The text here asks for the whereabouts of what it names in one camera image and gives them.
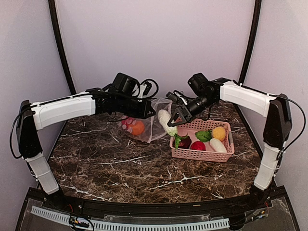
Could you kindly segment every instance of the red tomato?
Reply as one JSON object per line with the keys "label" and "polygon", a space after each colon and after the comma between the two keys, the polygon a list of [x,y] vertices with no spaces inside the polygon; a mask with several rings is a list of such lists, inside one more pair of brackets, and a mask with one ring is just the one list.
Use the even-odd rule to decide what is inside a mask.
{"label": "red tomato", "polygon": [[191,149],[199,150],[199,151],[206,151],[205,144],[201,141],[196,141],[191,145]]}

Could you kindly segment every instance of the toy fruit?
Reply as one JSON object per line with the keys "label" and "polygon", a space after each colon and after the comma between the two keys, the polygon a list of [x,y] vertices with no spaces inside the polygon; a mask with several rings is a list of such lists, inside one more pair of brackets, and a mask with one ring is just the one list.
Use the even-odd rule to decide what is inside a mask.
{"label": "toy fruit", "polygon": [[138,136],[144,132],[144,124],[140,120],[134,120],[131,124],[128,124],[128,131],[132,135]]}
{"label": "toy fruit", "polygon": [[188,149],[189,146],[191,145],[192,140],[191,138],[186,135],[186,136],[179,136],[178,134],[175,134],[175,139],[173,141],[173,146],[178,149],[178,148],[185,148]]}
{"label": "toy fruit", "polygon": [[131,124],[135,119],[125,116],[125,120],[122,120],[119,122],[119,126],[122,127],[122,129],[126,130],[128,129],[129,124]]}
{"label": "toy fruit", "polygon": [[226,130],[223,127],[216,127],[212,130],[212,137],[223,141],[226,138]]}
{"label": "toy fruit", "polygon": [[201,141],[196,141],[191,145],[191,149],[199,150],[199,151],[206,151],[205,144]]}

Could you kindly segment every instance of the black cable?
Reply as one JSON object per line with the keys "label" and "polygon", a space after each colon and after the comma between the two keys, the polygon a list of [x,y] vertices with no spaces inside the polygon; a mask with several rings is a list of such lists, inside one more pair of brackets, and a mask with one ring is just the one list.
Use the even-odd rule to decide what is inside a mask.
{"label": "black cable", "polygon": [[13,122],[13,124],[12,124],[12,127],[11,127],[11,133],[10,133],[10,149],[11,149],[11,153],[12,153],[12,155],[13,155],[13,157],[14,157],[15,159],[21,158],[22,155],[16,156],[16,155],[15,155],[15,152],[14,152],[14,150],[13,150],[13,146],[12,146],[13,131],[14,131],[14,127],[15,127],[15,124],[16,124],[17,120],[18,120],[27,110],[29,110],[29,108],[26,108],[26,109],[22,110],[22,111],[18,114],[18,116],[16,116],[16,118],[14,119],[14,122]]}
{"label": "black cable", "polygon": [[242,204],[242,205],[240,205],[240,204],[235,204],[235,203],[229,203],[229,204],[227,204],[227,205],[230,205],[230,206],[240,206],[240,207],[244,207],[244,206],[246,206],[246,205],[247,205],[247,203]]}
{"label": "black cable", "polygon": [[212,110],[213,106],[214,106],[213,104],[209,106],[208,113],[207,113],[207,118],[206,119],[202,119],[203,121],[207,121],[211,117],[211,110]]}
{"label": "black cable", "polygon": [[153,98],[153,97],[158,93],[158,91],[159,91],[159,86],[158,86],[158,84],[157,84],[153,79],[150,79],[150,78],[145,79],[144,81],[142,81],[140,85],[142,85],[142,84],[145,83],[145,82],[152,82],[152,83],[154,83],[155,86],[156,86],[156,91],[155,91],[151,96],[147,96],[147,97],[143,98],[144,100],[147,100],[147,99]]}
{"label": "black cable", "polygon": [[59,209],[59,208],[57,208],[50,200],[48,200],[48,202],[49,202],[49,204],[52,206],[52,207],[54,207],[54,209],[56,209],[56,210],[58,210],[58,211],[60,211],[60,212],[63,212],[63,213],[68,213],[70,216],[75,216],[76,218],[83,218],[83,219],[85,219],[91,226],[92,226],[92,231],[95,231],[95,228],[94,228],[94,225],[93,225],[93,223],[88,219],[88,218],[86,218],[86,217],[84,217],[84,216],[81,216],[81,215],[78,215],[78,214],[76,214],[76,213],[73,213],[73,212],[69,212],[69,211],[65,211],[65,210],[62,210],[62,209]]}
{"label": "black cable", "polygon": [[137,88],[138,88],[138,94],[135,97],[138,97],[140,92],[141,92],[141,87],[140,87],[140,83],[138,82],[138,80],[136,80],[136,84],[137,84]]}
{"label": "black cable", "polygon": [[186,96],[186,95],[184,95],[182,92],[179,92],[178,90],[174,90],[173,91],[173,93],[177,93],[177,94],[179,94],[180,96],[182,96],[184,99],[187,99],[187,100],[194,100],[194,98],[192,98],[192,97],[188,97],[188,96]]}
{"label": "black cable", "polygon": [[87,96],[87,95],[92,95],[92,94],[84,93],[84,94],[79,94],[79,95],[66,96],[66,97],[63,97],[63,98],[55,99],[55,100],[49,100],[49,101],[46,101],[46,102],[33,104],[33,105],[31,105],[31,107],[37,107],[38,105],[46,105],[46,104],[58,102],[58,101],[61,101],[61,100],[68,100],[70,98],[78,98],[78,97]]}
{"label": "black cable", "polygon": [[90,94],[92,96],[101,96],[101,95],[110,95],[110,96],[121,96],[123,98],[127,98],[127,99],[130,99],[130,100],[137,100],[137,101],[145,101],[145,100],[148,100],[148,98],[136,98],[134,96],[128,96],[128,95],[125,95],[123,93],[118,93],[118,92],[100,92],[100,93],[93,93],[93,94]]}
{"label": "black cable", "polygon": [[244,225],[244,224],[246,224],[247,221],[246,221],[245,223],[241,223],[241,224],[238,224],[238,225],[237,225],[237,223],[241,222],[242,220],[247,219],[247,217],[249,217],[250,215],[254,214],[254,213],[255,213],[256,211],[258,211],[258,210],[259,210],[259,208],[255,209],[254,211],[252,211],[252,212],[250,212],[249,214],[245,215],[245,217],[244,217],[243,219],[240,219],[240,220],[238,220],[237,222],[232,223],[232,224],[230,224],[230,225],[239,226],[239,225]]}
{"label": "black cable", "polygon": [[304,130],[305,130],[305,127],[306,127],[306,115],[305,115],[305,112],[304,112],[303,108],[302,108],[297,102],[295,102],[295,101],[293,101],[293,100],[290,100],[290,99],[288,99],[288,98],[282,97],[282,96],[280,96],[280,95],[272,95],[272,94],[270,94],[269,96],[277,97],[277,98],[284,99],[284,100],[287,100],[287,101],[290,101],[290,102],[294,103],[294,104],[301,110],[301,112],[302,112],[302,114],[303,114],[303,118],[304,118],[303,128],[302,128],[302,130],[300,131],[299,135],[296,136],[295,139],[292,140],[292,141],[282,150],[283,152],[285,152],[285,150],[287,150],[287,149],[288,149],[288,148],[289,148],[289,147],[290,147],[290,146],[291,146],[302,134],[303,134],[303,132],[304,132]]}
{"label": "black cable", "polygon": [[71,224],[73,227],[70,227],[71,228],[71,230],[74,230],[74,231],[85,231],[85,230],[87,230],[88,228],[86,228],[86,227],[76,227],[76,225],[75,225],[75,223],[72,223]]}
{"label": "black cable", "polygon": [[120,122],[120,121],[126,120],[126,119],[128,118],[128,117],[125,117],[125,118],[123,118],[123,119],[116,119],[116,120],[113,120],[113,119],[115,119],[115,117],[116,117],[116,112],[115,112],[114,117],[112,117],[111,119],[107,119],[107,121],[108,121],[108,122],[111,122],[111,123],[114,123],[114,122]]}

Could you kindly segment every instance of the green leaf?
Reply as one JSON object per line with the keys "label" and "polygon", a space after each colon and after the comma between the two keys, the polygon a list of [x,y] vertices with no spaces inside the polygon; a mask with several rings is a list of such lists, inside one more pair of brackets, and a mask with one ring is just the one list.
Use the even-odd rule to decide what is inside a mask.
{"label": "green leaf", "polygon": [[201,142],[208,142],[212,139],[211,131],[198,131],[195,133],[196,138]]}
{"label": "green leaf", "polygon": [[179,136],[178,134],[174,135],[175,138],[175,149],[179,148],[179,145],[181,143],[181,140],[186,139],[188,137],[188,134],[186,136]]}

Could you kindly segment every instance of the gray wall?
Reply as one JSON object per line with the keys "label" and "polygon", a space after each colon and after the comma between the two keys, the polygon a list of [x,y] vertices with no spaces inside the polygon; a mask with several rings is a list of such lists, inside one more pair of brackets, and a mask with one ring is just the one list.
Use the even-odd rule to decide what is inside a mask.
{"label": "gray wall", "polygon": [[[262,2],[256,45],[246,85],[266,92],[285,93],[308,114],[308,2],[269,0]],[[292,140],[301,130],[300,111],[291,105]],[[259,143],[265,119],[244,110]],[[308,230],[308,133],[284,156],[277,183],[285,185],[301,230]]]}
{"label": "gray wall", "polygon": [[192,92],[187,80],[237,79],[254,0],[57,0],[78,91],[103,87],[118,72],[153,78],[160,96]]}
{"label": "gray wall", "polygon": [[[45,101],[69,94],[54,41],[48,1],[0,3],[0,230],[14,230],[29,186],[36,186],[25,161],[9,149],[13,119],[23,100]],[[39,137],[48,156],[63,124]]]}

